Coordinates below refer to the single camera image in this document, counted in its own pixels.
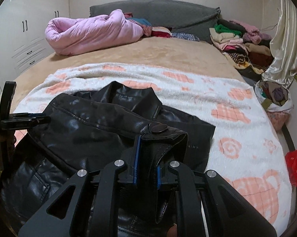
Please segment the person right hand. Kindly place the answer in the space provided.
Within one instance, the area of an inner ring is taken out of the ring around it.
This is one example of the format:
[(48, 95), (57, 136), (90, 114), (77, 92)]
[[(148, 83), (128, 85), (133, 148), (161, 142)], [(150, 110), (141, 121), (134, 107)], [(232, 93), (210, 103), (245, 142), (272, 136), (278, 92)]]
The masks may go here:
[(167, 232), (167, 237), (177, 237), (177, 224), (174, 224)]

